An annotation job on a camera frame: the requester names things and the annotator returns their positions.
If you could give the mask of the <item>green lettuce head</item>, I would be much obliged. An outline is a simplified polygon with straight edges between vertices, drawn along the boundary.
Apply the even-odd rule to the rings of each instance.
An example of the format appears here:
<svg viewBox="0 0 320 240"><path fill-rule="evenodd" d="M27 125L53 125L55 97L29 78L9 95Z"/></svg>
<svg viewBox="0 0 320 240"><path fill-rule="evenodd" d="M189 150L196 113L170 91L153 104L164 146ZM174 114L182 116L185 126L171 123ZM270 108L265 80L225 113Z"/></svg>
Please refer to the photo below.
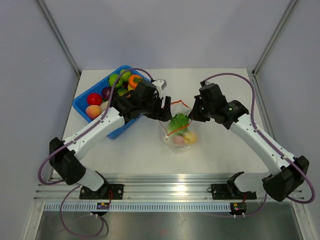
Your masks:
<svg viewBox="0 0 320 240"><path fill-rule="evenodd" d="M182 112L177 113L168 124L168 135L182 135L188 129L190 119Z"/></svg>

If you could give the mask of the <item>clear zip top bag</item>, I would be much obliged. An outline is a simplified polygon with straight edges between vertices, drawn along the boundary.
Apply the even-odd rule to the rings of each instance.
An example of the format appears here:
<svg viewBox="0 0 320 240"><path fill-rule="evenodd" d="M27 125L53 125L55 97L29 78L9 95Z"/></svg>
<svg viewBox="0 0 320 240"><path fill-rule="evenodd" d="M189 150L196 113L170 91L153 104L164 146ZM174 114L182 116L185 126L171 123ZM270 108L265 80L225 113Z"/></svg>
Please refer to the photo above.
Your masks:
<svg viewBox="0 0 320 240"><path fill-rule="evenodd" d="M189 150L198 140L196 124L188 117L191 107L181 99L170 104L172 119L158 121L161 141L174 153Z"/></svg>

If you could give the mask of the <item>yellow lemon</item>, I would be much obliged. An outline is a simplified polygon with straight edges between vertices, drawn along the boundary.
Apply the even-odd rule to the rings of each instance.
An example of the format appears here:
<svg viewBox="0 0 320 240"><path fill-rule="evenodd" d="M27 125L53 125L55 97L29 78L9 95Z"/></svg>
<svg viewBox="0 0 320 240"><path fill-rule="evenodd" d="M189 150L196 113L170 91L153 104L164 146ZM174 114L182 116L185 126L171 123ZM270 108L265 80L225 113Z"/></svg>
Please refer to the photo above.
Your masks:
<svg viewBox="0 0 320 240"><path fill-rule="evenodd" d="M187 131L183 134L184 143L192 145L197 142L198 135L195 132Z"/></svg>

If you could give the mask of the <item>pink egg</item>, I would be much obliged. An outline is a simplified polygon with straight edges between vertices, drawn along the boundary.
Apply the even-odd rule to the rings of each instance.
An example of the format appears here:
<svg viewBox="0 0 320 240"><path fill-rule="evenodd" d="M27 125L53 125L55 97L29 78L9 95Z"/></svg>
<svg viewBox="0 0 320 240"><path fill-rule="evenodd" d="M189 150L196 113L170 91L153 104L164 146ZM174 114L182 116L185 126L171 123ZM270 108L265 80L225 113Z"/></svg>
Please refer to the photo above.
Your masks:
<svg viewBox="0 0 320 240"><path fill-rule="evenodd" d="M185 139L182 135L175 135L172 140L176 145L183 145L185 143Z"/></svg>

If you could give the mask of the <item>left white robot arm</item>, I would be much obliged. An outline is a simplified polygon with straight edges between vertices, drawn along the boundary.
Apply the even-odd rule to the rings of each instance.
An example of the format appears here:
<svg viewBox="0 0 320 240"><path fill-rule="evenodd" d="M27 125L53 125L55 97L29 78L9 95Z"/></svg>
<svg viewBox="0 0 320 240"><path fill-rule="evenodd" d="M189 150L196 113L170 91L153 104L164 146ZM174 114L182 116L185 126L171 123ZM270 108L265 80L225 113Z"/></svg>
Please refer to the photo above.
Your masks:
<svg viewBox="0 0 320 240"><path fill-rule="evenodd" d="M110 184L80 161L99 141L141 115L166 122L172 119L171 97L161 96L165 80L141 81L134 90L115 97L104 112L70 137L49 143L49 164L67 185L82 187L87 199L111 196Z"/></svg>

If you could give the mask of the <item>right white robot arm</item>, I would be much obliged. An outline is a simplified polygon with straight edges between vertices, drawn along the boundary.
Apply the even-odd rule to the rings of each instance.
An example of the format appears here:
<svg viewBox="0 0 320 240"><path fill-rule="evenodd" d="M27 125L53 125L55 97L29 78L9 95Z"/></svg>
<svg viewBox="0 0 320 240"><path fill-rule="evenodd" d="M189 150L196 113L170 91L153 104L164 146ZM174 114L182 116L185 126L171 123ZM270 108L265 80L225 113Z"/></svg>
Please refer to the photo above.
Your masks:
<svg viewBox="0 0 320 240"><path fill-rule="evenodd" d="M241 138L262 160L264 173L238 172L227 181L227 193L239 198L246 192L265 192L281 202L305 181L310 162L303 155L294 156L282 148L253 120L249 110L239 101L228 102L215 83L201 84L189 118L207 122L211 119Z"/></svg>

